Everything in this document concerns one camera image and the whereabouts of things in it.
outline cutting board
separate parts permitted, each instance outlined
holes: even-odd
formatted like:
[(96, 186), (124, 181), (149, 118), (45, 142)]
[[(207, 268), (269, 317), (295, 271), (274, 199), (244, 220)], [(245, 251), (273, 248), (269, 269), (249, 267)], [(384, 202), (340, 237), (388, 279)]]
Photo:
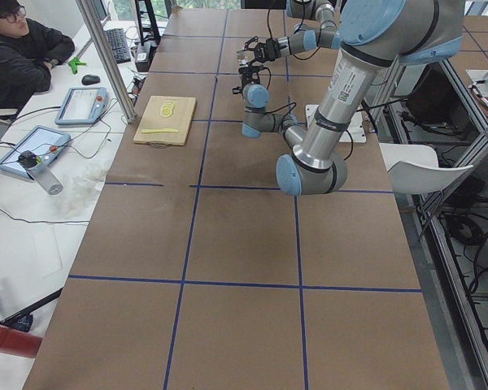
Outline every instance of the cutting board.
[[(150, 97), (133, 141), (136, 144), (184, 145), (194, 116), (195, 104), (195, 97)], [(171, 105), (173, 108), (170, 114), (166, 112), (168, 110), (166, 107)], [(167, 129), (177, 130), (177, 132), (169, 132)]]

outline lemon slice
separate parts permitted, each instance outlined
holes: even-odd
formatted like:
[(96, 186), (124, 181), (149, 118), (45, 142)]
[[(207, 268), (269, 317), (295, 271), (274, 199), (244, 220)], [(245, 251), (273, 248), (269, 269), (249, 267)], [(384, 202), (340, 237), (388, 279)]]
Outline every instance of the lemon slice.
[(160, 110), (161, 116), (163, 118), (169, 118), (170, 116), (172, 116), (173, 108), (175, 107), (175, 105), (176, 103), (171, 100), (165, 101), (161, 106), (161, 110)]

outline aluminum pole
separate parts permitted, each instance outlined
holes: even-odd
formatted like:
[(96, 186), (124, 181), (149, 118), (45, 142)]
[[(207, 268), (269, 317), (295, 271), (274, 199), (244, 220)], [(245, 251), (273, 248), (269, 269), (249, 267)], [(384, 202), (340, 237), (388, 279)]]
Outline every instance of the aluminum pole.
[(114, 55), (111, 52), (108, 45), (107, 38), (103, 31), (103, 26), (99, 20), (99, 14), (96, 7), (91, 1), (76, 0), (76, 4), (80, 9), (85, 25), (90, 33), (90, 38), (96, 46), (99, 59), (107, 72), (108, 80), (111, 82), (114, 94), (117, 97), (117, 101), (121, 106), (121, 110), (124, 112), (124, 116), (128, 123), (133, 122), (136, 117), (136, 111), (133, 109), (132, 101), (127, 94), (126, 87), (124, 86), (123, 78), (121, 77), (120, 70), (117, 67), (117, 63), (114, 60)]

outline man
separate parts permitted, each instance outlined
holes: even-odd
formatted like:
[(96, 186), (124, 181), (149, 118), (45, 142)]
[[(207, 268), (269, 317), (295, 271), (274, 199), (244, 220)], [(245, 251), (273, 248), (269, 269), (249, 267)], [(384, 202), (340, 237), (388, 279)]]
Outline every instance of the man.
[(50, 71), (74, 51), (72, 39), (25, 18), (16, 0), (0, 0), (0, 108), (21, 109), (50, 87)]

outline window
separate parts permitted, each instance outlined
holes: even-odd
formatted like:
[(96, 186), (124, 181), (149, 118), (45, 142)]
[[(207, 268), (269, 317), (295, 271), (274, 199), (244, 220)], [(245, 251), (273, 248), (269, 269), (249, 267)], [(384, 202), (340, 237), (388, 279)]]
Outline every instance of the window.
[[(133, 20), (132, 9), (130, 2), (134, 0), (112, 0), (115, 11), (120, 20)], [(152, 0), (154, 6), (154, 13), (157, 20), (166, 20), (167, 12), (165, 1), (168, 0)], [(235, 9), (241, 7), (241, 0), (176, 0), (178, 6), (183, 8), (229, 8)], [(141, 2), (141, 9), (144, 11), (144, 2)]]

